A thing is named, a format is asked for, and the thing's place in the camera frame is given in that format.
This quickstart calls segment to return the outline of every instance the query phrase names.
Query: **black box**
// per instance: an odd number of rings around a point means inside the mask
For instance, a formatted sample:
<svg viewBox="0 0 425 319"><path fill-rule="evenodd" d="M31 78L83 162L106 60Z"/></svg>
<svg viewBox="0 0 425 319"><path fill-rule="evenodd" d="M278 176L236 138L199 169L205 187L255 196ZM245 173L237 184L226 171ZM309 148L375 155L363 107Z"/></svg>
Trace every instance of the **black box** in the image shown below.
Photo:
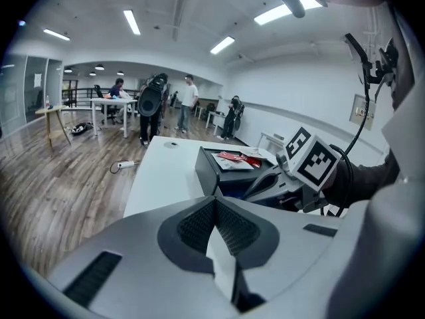
<svg viewBox="0 0 425 319"><path fill-rule="evenodd" d="M240 199L252 182L273 166L264 159L260 167L254 167L251 170L223 170L211 155L222 151L240 155L237 151L206 149L202 146L199 148L195 171L205 196L223 195Z"/></svg>

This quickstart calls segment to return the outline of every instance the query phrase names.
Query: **black mesh panel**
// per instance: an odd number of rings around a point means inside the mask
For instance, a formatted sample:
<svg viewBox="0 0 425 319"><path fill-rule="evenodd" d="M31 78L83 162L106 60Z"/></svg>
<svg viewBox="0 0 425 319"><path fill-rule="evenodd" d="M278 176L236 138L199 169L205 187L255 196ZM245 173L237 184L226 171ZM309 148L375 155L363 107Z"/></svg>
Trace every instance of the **black mesh panel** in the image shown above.
<svg viewBox="0 0 425 319"><path fill-rule="evenodd" d="M184 218L177 227L181 240L196 251L206 254L214 229L214 202Z"/></svg>
<svg viewBox="0 0 425 319"><path fill-rule="evenodd" d="M237 255L260 236L260 230L253 222L245 219L220 202L217 201L216 206L217 217L215 225L231 255Z"/></svg>

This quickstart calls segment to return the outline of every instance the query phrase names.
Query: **black bag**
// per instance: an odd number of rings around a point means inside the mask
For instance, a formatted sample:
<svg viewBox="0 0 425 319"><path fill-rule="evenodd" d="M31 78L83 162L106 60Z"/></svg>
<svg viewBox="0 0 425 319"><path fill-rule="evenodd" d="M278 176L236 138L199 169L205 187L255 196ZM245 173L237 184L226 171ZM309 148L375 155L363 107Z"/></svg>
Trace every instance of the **black bag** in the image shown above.
<svg viewBox="0 0 425 319"><path fill-rule="evenodd" d="M75 127L72 128L71 134L74 135L74 136L79 136L79 135L82 135L87 130L90 130L92 128L93 128L92 123L79 123L79 124L75 125Z"/></svg>
<svg viewBox="0 0 425 319"><path fill-rule="evenodd" d="M150 76L144 85L137 109L142 116L150 117L156 113L162 104L163 93L167 89L168 76L165 73Z"/></svg>
<svg viewBox="0 0 425 319"><path fill-rule="evenodd" d="M234 129L236 131L240 128L240 119L242 118L242 115L244 114L245 105L243 105L241 102L239 102L239 107L235 111L235 118L234 118Z"/></svg>

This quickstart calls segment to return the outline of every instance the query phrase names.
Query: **ceiling light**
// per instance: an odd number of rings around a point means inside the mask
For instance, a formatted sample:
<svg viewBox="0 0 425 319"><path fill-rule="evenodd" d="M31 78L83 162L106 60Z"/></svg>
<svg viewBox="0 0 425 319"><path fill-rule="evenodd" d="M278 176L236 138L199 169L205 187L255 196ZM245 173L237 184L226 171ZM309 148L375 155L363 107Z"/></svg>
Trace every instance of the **ceiling light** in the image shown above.
<svg viewBox="0 0 425 319"><path fill-rule="evenodd" d="M211 50L211 53L217 54L218 52L224 50L228 45L232 44L234 39L232 37L227 37L220 44Z"/></svg>
<svg viewBox="0 0 425 319"><path fill-rule="evenodd" d="M68 37L65 37L64 35L60 35L59 33L53 32L50 29L45 29L43 32L47 33L48 35L54 35L55 37L58 37L67 41L70 40Z"/></svg>
<svg viewBox="0 0 425 319"><path fill-rule="evenodd" d="M128 11L124 11L124 15L127 18L127 21L135 35L140 35L139 27L137 27L137 23L134 19L133 11L129 9Z"/></svg>
<svg viewBox="0 0 425 319"><path fill-rule="evenodd" d="M312 9L316 7L322 7L316 0L299 0L303 5L304 9ZM292 14L287 5L280 5L279 7L270 9L269 11L259 15L254 20L259 25L264 25L270 21L284 17L285 15Z"/></svg>

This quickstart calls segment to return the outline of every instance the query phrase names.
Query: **red package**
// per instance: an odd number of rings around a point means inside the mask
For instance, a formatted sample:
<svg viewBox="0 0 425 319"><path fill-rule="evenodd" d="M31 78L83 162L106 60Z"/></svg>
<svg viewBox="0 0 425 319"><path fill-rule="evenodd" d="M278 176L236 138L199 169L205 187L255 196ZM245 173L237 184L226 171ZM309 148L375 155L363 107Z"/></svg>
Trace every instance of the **red package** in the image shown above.
<svg viewBox="0 0 425 319"><path fill-rule="evenodd" d="M242 157L234 155L234 154L230 154L228 152L221 152L217 156L221 157L221 158L226 158L227 160L230 160L230 161L242 161L242 160L244 160Z"/></svg>
<svg viewBox="0 0 425 319"><path fill-rule="evenodd" d="M254 167L261 166L261 161L259 159L248 157L246 155L238 156L238 155L230 154L228 152L221 152L217 156L221 158L225 158L230 161L245 161Z"/></svg>
<svg viewBox="0 0 425 319"><path fill-rule="evenodd" d="M248 156L245 156L245 155L242 155L242 159L245 162L249 163L250 165L252 165L254 167L260 167L261 166L261 161L259 159L248 157Z"/></svg>

